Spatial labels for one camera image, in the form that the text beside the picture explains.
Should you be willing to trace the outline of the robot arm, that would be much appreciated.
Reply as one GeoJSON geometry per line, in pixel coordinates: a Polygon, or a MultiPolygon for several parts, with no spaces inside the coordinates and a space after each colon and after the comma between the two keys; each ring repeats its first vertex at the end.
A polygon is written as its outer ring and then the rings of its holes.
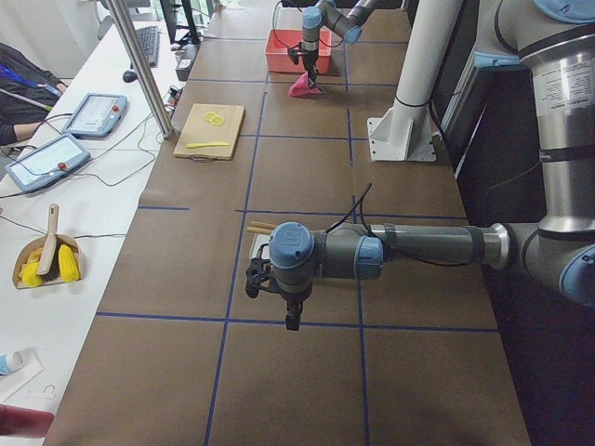
{"type": "Polygon", "coordinates": [[[349,14],[330,2],[304,11],[300,43],[290,49],[304,64],[294,85],[274,84],[265,99],[264,140],[252,207],[284,216],[265,251],[246,273],[250,295],[267,291],[286,302],[286,327],[303,326],[304,302],[315,284],[326,298],[324,328],[338,328],[341,294],[364,300],[360,329],[488,333],[496,322],[480,264],[520,268],[584,305],[594,302],[594,141],[589,96],[566,99],[568,84],[590,77],[591,20],[558,23],[532,1],[480,3],[484,57],[495,65],[528,63],[535,76],[541,165],[548,212],[537,223],[473,227],[463,218],[454,173],[434,142],[431,100],[456,26],[457,1],[423,1],[408,40],[392,25],[375,39],[345,49],[367,73],[399,66],[394,100],[383,116],[383,88],[346,76],[323,96],[315,84],[319,31],[346,43],[363,36],[371,4],[349,14]]]}
{"type": "Polygon", "coordinates": [[[347,15],[341,13],[334,1],[318,1],[314,6],[305,7],[301,13],[301,41],[295,59],[302,58],[307,74],[307,87],[317,87],[320,30],[325,27],[342,39],[354,44],[362,34],[362,27],[377,8],[377,0],[357,1],[347,15]]]}

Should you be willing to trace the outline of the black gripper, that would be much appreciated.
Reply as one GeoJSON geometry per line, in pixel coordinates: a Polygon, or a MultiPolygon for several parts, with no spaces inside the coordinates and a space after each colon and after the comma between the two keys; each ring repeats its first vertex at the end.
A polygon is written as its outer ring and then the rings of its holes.
{"type": "Polygon", "coordinates": [[[287,329],[298,331],[303,311],[303,302],[308,298],[308,291],[305,290],[297,293],[282,291],[281,297],[286,302],[285,326],[287,329]]]}
{"type": "Polygon", "coordinates": [[[317,88],[317,76],[318,70],[316,68],[317,62],[317,51],[316,50],[301,50],[302,62],[304,69],[306,70],[306,86],[311,88],[317,88]]]}

